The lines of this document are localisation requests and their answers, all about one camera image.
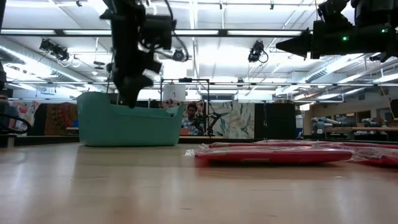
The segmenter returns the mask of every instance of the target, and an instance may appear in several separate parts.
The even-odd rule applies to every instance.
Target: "wooden table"
[[[347,138],[354,140],[354,133],[356,131],[384,131],[388,133],[396,133],[398,132],[398,128],[376,128],[376,127],[340,127],[340,128],[325,128],[326,133],[345,133],[347,134]]]
[[[396,223],[398,172],[347,162],[195,167],[197,145],[0,153],[2,224]]]

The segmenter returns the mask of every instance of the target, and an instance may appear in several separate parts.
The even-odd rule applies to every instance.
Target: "teal plastic bin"
[[[112,105],[104,93],[77,98],[80,142],[87,146],[174,146],[178,143],[184,105],[167,109]]]

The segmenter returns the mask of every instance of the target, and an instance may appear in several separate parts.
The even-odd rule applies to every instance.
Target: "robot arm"
[[[321,20],[314,21],[313,32],[307,29],[298,37],[278,43],[277,49],[303,57],[310,52],[313,59],[382,52],[377,58],[385,62],[398,56],[396,0],[352,0],[355,26],[341,13],[347,3],[348,0],[327,0],[319,4]]]
[[[133,108],[139,91],[153,85],[153,81],[142,74],[144,70],[160,72],[162,64],[154,60],[154,54],[157,49],[171,49],[172,31],[175,30],[177,21],[173,19],[170,8],[170,15],[154,16],[146,14],[141,1],[104,2],[108,9],[99,18],[111,21],[113,81],[128,106]],[[139,44],[146,50],[140,50]]]

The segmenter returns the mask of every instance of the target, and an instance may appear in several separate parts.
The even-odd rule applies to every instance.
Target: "man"
[[[187,107],[188,117],[182,120],[182,128],[188,128],[189,135],[199,136],[203,134],[203,122],[195,120],[195,115],[198,111],[198,106],[195,103],[190,103]]]
[[[17,108],[15,108],[14,106],[10,106],[7,100],[7,96],[4,95],[0,95],[0,113],[4,113],[6,115],[15,116],[15,117],[19,116]],[[0,122],[5,127],[8,127],[10,129],[15,129],[15,124],[16,124],[15,119],[11,119],[9,117],[0,115]]]
[[[2,91],[6,82],[7,82],[7,74],[4,71],[2,63],[0,62],[0,91]],[[19,115],[18,110],[15,107],[10,106],[10,104],[7,101],[7,96],[4,96],[4,95],[0,95],[0,113],[7,114],[9,116],[18,116]],[[15,119],[10,119],[5,116],[0,116],[0,122],[5,127],[11,128],[11,129],[15,128],[15,123],[16,123]]]

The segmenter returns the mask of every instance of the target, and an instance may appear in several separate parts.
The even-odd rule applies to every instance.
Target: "red fabric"
[[[311,164],[321,162],[345,161],[351,158],[352,152],[341,149],[296,146],[242,146],[217,147],[198,151],[195,156],[209,161],[267,161],[284,164]]]
[[[398,166],[398,145],[294,140],[213,143],[206,149],[195,151],[195,156],[209,161],[270,163],[321,163],[351,159],[367,165]]]

